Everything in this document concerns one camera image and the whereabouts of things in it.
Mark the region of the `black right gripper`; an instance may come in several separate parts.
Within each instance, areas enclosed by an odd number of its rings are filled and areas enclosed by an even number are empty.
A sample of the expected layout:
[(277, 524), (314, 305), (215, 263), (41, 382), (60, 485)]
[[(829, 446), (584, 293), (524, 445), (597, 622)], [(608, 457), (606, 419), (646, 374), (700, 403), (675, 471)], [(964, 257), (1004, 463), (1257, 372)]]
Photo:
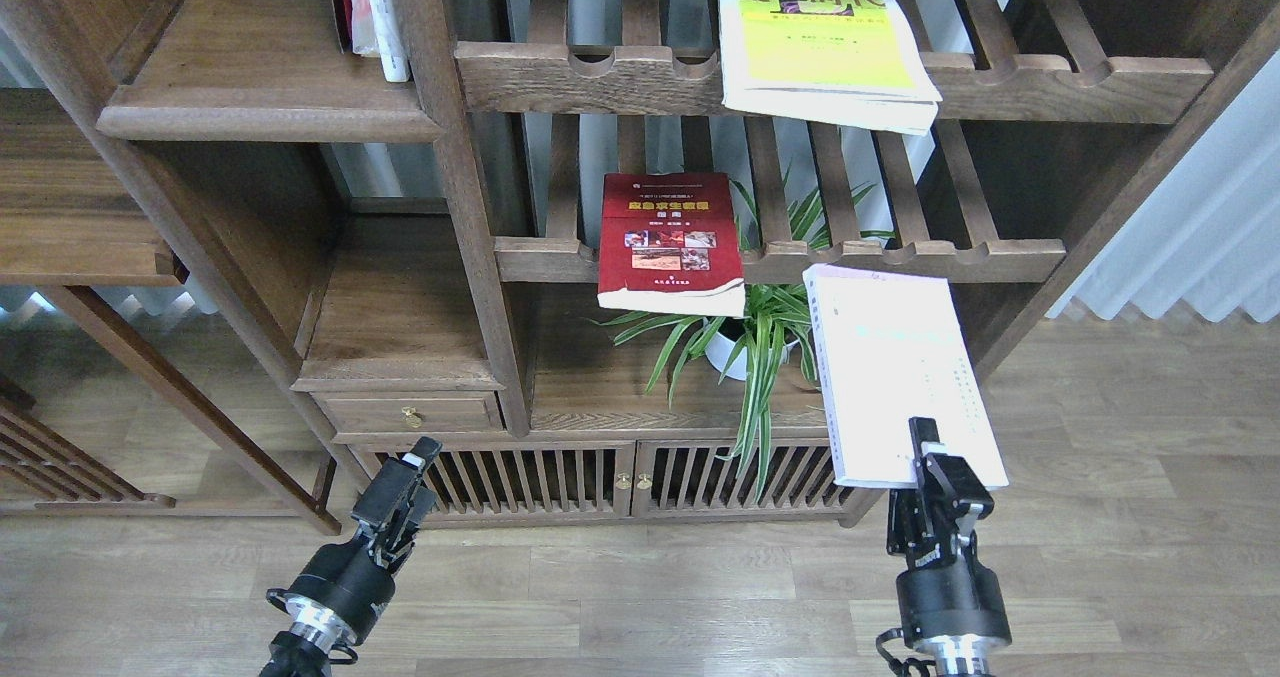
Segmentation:
[[(977, 522), (993, 511), (995, 500), (966, 459), (946, 452), (934, 418), (911, 417), (909, 427), (916, 486), (890, 491), (887, 553), (909, 566), (972, 555)], [(909, 648), (966, 635), (1001, 648), (1012, 641), (998, 577), (978, 561), (904, 571), (896, 591)]]

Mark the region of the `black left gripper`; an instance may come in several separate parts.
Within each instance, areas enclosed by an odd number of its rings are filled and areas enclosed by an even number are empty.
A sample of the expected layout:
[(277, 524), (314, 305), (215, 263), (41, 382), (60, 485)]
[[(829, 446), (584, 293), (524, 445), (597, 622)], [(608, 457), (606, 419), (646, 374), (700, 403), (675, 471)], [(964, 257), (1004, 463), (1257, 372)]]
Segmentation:
[[(383, 465), (351, 512), (371, 539), (396, 540), (396, 558), (412, 552), (436, 503), (424, 475), (442, 448), (433, 436), (420, 436), (411, 452)], [(317, 646), (364, 644), (396, 593), (399, 568), (401, 559), (371, 557), (364, 543), (321, 546), (291, 585), (291, 632)]]

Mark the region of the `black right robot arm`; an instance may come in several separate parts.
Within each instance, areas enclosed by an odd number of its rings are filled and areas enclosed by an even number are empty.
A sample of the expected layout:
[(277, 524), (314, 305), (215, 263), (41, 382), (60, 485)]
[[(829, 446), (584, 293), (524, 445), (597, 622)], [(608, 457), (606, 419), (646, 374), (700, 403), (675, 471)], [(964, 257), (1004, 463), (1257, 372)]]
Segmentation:
[(975, 525), (995, 500), (973, 468), (941, 443), (933, 418), (909, 421), (915, 484), (888, 500), (890, 555), (906, 569), (896, 578), (901, 625), (876, 649), (896, 676), (987, 676), (991, 651), (1011, 639), (997, 575), (977, 555)]

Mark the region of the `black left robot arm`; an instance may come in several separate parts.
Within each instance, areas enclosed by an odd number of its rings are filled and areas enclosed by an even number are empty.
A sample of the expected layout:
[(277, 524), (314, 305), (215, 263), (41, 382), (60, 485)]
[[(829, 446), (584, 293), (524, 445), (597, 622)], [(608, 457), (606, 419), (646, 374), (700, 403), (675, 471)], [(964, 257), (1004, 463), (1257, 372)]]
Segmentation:
[(401, 458), (388, 459), (351, 512), (356, 535), (317, 549), (287, 589), (268, 600), (293, 619), (270, 644), (264, 676), (329, 676), (333, 650), (353, 664), (362, 644), (396, 593), (394, 577), (408, 559), (415, 535), (436, 495), (422, 481), (442, 450), (421, 436)]

